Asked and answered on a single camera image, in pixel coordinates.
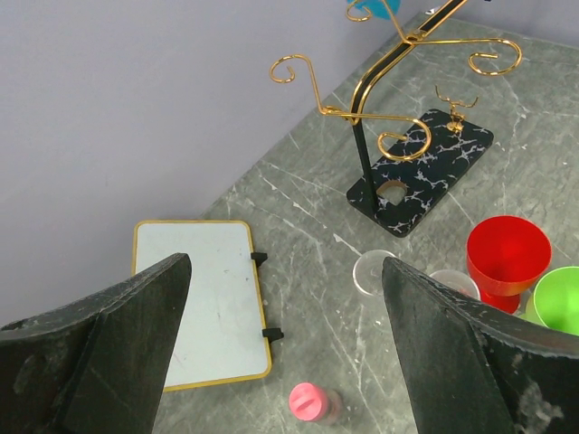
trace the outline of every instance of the pink bottle cap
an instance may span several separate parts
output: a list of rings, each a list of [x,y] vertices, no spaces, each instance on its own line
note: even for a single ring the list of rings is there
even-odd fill
[[[311,382],[298,384],[289,396],[289,409],[299,420],[315,422],[327,412],[329,402],[326,393]]]

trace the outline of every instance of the blue object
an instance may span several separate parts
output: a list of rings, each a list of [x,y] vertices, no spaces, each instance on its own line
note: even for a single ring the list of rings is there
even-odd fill
[[[355,0],[347,0],[348,3],[354,3]],[[398,9],[400,9],[400,0],[386,0],[390,9],[394,14],[398,13]],[[377,16],[378,18],[382,18],[383,20],[389,20],[390,15],[388,11],[384,7],[384,3],[381,0],[364,0],[363,2],[359,2],[354,6],[358,10],[363,10],[364,7],[370,9],[373,16]]]

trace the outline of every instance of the black clip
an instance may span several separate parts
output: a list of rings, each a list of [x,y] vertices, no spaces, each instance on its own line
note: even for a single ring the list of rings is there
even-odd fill
[[[283,337],[283,332],[279,327],[274,328],[264,328],[261,330],[261,335],[267,337],[270,344],[272,342],[278,341]]]
[[[257,268],[259,268],[260,265],[267,260],[267,258],[268,258],[267,253],[260,253],[258,251],[254,251],[252,253],[252,260],[255,261],[255,265],[257,266]]]

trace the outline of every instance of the small whiteboard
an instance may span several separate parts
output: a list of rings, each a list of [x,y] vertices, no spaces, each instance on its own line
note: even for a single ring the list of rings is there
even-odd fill
[[[135,228],[133,274],[186,253],[189,294],[165,392],[262,378],[271,354],[245,222],[149,221]]]

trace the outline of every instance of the gray marble table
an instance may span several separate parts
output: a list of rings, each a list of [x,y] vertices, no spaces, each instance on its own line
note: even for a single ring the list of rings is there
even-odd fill
[[[423,20],[416,16],[409,27]],[[433,35],[490,36],[521,45],[525,59],[516,71],[497,78],[472,72],[467,58],[485,45],[418,47],[366,104],[367,112],[416,117],[430,108],[448,110],[434,94],[438,84],[454,99],[479,95],[469,120],[495,134],[491,149],[407,238],[395,238],[347,203],[346,190],[361,176],[351,127],[317,112],[208,210],[208,219],[248,222],[256,248],[269,253],[260,269],[263,304],[268,325],[280,326],[286,337],[272,345],[273,369],[264,380],[166,393],[156,433],[414,433],[388,320],[356,298],[352,267],[360,253],[390,250],[427,273],[465,269],[464,244],[473,226],[510,213],[545,230],[554,246],[552,267],[579,263],[579,51],[457,20]],[[394,44],[325,103],[345,108],[360,75]],[[491,49],[505,53],[498,64],[510,63],[508,49]],[[309,86],[300,66],[286,86]],[[379,157],[375,133],[389,127],[407,128],[365,123],[373,161]],[[340,426],[292,417],[287,397],[304,381],[340,391],[348,408]]]

